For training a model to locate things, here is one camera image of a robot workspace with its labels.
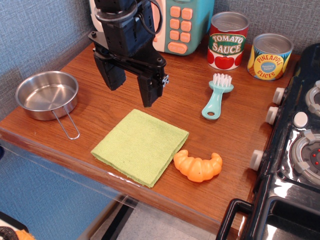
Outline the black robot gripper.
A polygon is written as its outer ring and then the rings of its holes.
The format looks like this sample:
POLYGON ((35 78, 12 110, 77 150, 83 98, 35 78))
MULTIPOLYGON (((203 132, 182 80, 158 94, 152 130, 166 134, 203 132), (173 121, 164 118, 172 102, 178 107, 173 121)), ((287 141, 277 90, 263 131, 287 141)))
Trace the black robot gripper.
POLYGON ((102 31, 93 31, 94 60, 107 87, 114 91, 126 81, 126 72, 137 75, 143 106, 149 108, 169 83, 166 60, 155 50, 151 7, 95 7, 102 31))

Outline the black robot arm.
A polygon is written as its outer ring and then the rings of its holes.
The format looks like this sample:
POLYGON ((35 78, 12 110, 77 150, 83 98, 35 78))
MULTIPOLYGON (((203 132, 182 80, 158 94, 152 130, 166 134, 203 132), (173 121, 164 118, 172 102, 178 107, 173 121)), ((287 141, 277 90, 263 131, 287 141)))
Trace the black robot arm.
POLYGON ((112 91, 126 81, 126 72, 137 76, 144 107, 162 96, 169 81, 166 60, 153 46, 163 21, 154 26, 155 0, 96 0, 94 15, 102 32, 93 31, 94 60, 105 84, 112 91))

